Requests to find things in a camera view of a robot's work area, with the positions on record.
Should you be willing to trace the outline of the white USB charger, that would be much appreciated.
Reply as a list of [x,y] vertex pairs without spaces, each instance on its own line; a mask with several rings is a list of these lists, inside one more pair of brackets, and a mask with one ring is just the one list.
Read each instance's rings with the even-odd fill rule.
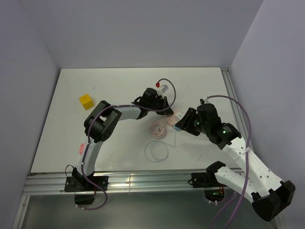
[[181,120],[183,118],[183,114],[180,112],[176,112],[175,116],[177,117],[178,120]]

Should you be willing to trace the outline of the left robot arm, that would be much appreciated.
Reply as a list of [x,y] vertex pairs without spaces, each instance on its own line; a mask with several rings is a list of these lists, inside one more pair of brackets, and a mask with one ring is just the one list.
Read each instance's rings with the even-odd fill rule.
[[72,171],[72,177],[76,180],[76,186],[81,190],[92,187],[92,176],[95,164],[103,143],[113,134],[119,121],[139,120],[144,118],[148,112],[158,115],[172,115],[171,106],[176,100],[176,93],[171,104],[167,97],[160,91],[147,88],[143,95],[130,104],[111,105],[103,100],[98,103],[94,110],[84,121],[87,142],[81,155],[81,160]]

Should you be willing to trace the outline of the aluminium front rail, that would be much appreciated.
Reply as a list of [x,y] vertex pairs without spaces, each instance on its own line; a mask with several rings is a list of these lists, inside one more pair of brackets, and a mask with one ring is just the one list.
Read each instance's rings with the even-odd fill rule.
[[[95,176],[108,177],[106,192],[110,194],[191,190],[188,180],[191,179],[192,173],[200,172],[205,170],[100,172]],[[64,195],[65,183],[66,176],[63,172],[35,174],[26,178],[21,194],[23,196]]]

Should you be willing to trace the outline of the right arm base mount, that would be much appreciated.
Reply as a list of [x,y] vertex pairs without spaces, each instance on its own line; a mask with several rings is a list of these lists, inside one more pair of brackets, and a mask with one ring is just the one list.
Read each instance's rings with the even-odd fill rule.
[[188,184],[193,188],[203,188],[204,196],[208,201],[216,203],[224,200],[225,185],[220,184],[210,173],[191,173]]

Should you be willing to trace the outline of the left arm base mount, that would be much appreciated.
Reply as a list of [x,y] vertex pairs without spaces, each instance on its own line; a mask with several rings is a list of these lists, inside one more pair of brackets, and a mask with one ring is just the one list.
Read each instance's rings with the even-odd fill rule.
[[[77,168],[73,167],[71,176],[66,175],[66,183],[64,192],[74,193],[74,203],[76,207],[84,210],[95,210],[103,207],[108,201],[108,194],[106,193],[108,187],[108,176],[95,176],[91,174],[87,179],[79,173]],[[91,205],[96,197],[98,191],[101,191],[104,196],[104,202],[97,207],[88,207]]]

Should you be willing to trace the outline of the pink flat plug adapter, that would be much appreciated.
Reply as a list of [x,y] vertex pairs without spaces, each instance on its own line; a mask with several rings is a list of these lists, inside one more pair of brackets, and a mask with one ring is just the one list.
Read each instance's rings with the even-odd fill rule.
[[80,148],[79,148],[79,154],[80,154],[80,155],[82,155],[82,154],[83,154],[84,149],[85,149],[85,144],[84,144],[84,143],[82,143],[82,144],[80,145]]

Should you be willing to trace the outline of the blue charger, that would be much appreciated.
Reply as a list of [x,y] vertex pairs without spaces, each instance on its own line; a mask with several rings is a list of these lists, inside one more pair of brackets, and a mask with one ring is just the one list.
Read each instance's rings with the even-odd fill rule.
[[181,128],[179,128],[176,124],[173,125],[173,129],[175,131],[181,131]]

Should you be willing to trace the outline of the pink round power strip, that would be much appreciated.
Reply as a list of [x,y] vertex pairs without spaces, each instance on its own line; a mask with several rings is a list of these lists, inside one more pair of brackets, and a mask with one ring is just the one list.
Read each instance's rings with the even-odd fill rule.
[[166,117],[166,122],[170,127],[173,127],[174,124],[176,124],[177,122],[179,122],[180,120],[177,119],[177,117],[175,116],[175,113],[173,115],[167,116]]

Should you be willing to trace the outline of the yellow cube socket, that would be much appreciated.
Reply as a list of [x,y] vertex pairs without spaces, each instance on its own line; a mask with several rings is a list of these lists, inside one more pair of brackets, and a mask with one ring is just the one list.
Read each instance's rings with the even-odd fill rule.
[[94,101],[89,96],[89,94],[85,94],[85,95],[82,95],[81,97],[79,97],[79,101],[85,110],[88,110],[88,109],[94,107]]

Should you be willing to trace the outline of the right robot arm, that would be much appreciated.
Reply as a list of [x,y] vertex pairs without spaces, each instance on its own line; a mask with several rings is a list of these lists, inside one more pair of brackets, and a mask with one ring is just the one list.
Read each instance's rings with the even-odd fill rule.
[[205,134],[211,143],[217,145],[245,172],[245,176],[239,175],[225,163],[216,161],[206,168],[204,178],[192,175],[193,187],[223,184],[243,194],[256,214],[267,222],[291,204],[295,185],[274,174],[246,146],[240,132],[232,124],[221,121],[213,104],[204,103],[196,109],[189,108],[174,127],[194,136]]

